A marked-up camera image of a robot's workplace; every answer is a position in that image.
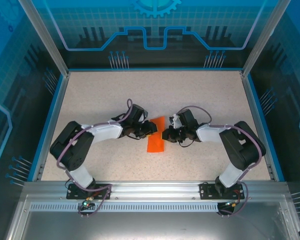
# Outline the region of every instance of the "blue glass wall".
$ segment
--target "blue glass wall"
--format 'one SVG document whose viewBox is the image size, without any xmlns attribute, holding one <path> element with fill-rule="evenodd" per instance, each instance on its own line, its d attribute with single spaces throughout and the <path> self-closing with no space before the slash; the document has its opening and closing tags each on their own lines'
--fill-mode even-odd
<svg viewBox="0 0 300 240">
<path fill-rule="evenodd" d="M 0 1 L 0 240 L 29 174 L 59 77 L 18 1 Z M 19 156 L 28 162 L 13 161 Z"/>
<path fill-rule="evenodd" d="M 70 68 L 241 68 L 277 0 L 35 0 Z"/>
<path fill-rule="evenodd" d="M 283 175 L 300 192 L 300 0 L 291 1 L 251 77 Z"/>
</svg>

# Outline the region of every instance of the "work surface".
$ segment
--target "work surface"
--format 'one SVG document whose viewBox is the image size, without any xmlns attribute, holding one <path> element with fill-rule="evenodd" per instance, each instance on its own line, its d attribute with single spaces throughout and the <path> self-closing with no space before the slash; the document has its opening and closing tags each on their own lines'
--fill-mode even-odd
<svg viewBox="0 0 300 240">
<path fill-rule="evenodd" d="M 213 124 L 246 121 L 256 132 L 237 71 L 72 72 L 54 131 L 54 141 L 70 121 L 92 125 L 127 111 L 127 99 L 148 111 L 148 118 L 169 117 L 184 106 L 197 105 Z M 208 116 L 191 109 L 198 123 Z M 187 148 L 165 143 L 161 153 L 147 153 L 148 139 L 109 139 L 91 146 L 85 166 L 98 181 L 214 180 L 230 163 L 222 143 L 195 142 Z M 49 153 L 42 180 L 65 181 Z M 246 180 L 269 180 L 263 159 Z"/>
</svg>

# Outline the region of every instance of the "orange object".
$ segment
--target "orange object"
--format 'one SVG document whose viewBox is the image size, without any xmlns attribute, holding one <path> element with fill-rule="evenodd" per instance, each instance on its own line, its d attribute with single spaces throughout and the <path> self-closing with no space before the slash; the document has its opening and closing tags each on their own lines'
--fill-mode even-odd
<svg viewBox="0 0 300 240">
<path fill-rule="evenodd" d="M 151 119 L 155 123 L 157 132 L 148 137 L 147 153 L 161 153 L 165 151 L 165 142 L 162 140 L 162 132 L 165 130 L 165 117 Z"/>
</svg>

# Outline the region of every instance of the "metal base plate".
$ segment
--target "metal base plate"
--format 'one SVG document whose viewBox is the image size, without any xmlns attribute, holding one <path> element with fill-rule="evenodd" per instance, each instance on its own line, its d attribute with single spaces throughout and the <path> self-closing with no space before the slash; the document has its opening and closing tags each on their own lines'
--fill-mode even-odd
<svg viewBox="0 0 300 240">
<path fill-rule="evenodd" d="M 245 199 L 244 189 L 241 184 L 235 184 L 232 187 L 227 188 L 227 192 L 220 196 L 215 188 L 214 183 L 202 183 L 199 184 L 200 199 L 201 200 L 237 200 L 238 195 L 234 190 L 240 191 L 240 199 Z"/>
<path fill-rule="evenodd" d="M 98 184 L 96 188 L 102 188 L 107 185 L 108 184 Z M 107 193 L 107 189 L 100 191 L 100 193 L 94 197 L 94 200 L 102 200 L 106 193 Z M 105 199 L 106 200 L 110 199 L 110 195 L 111 195 L 111 193 L 109 193 Z M 75 184 L 73 184 L 73 183 L 69 184 L 68 191 L 66 193 L 66 199 L 84 200 L 87 197 L 89 197 L 87 195 L 87 193 L 82 191 Z"/>
</svg>

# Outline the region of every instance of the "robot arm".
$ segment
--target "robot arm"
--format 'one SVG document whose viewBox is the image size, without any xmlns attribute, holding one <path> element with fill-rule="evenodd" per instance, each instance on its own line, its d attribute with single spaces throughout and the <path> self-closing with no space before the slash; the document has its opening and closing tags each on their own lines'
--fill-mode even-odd
<svg viewBox="0 0 300 240">
<path fill-rule="evenodd" d="M 237 129 L 226 125 L 198 124 L 189 109 L 174 114 L 170 117 L 170 122 L 169 128 L 162 133 L 164 140 L 182 143 L 189 138 L 193 142 L 223 143 L 230 164 L 215 180 L 215 189 L 220 196 L 243 178 L 249 168 L 259 160 L 259 152 L 255 143 Z M 240 121 L 234 126 L 253 138 L 261 149 L 262 156 L 266 154 L 265 146 L 246 122 Z"/>
<path fill-rule="evenodd" d="M 117 122 L 120 120 L 120 117 L 125 116 L 127 113 L 120 114 L 108 122 Z M 80 135 L 67 149 L 61 158 L 60 164 L 80 186 L 85 189 L 95 189 L 95 180 L 83 165 L 91 145 L 107 139 L 130 137 L 131 134 L 134 134 L 134 139 L 138 140 L 157 132 L 157 126 L 153 122 L 146 120 L 147 116 L 148 112 L 146 110 L 133 104 L 130 114 L 124 121 L 96 125 Z M 71 139 L 88 126 L 80 125 L 75 121 L 69 122 L 51 145 L 50 153 L 55 159 L 60 157 Z"/>
</svg>

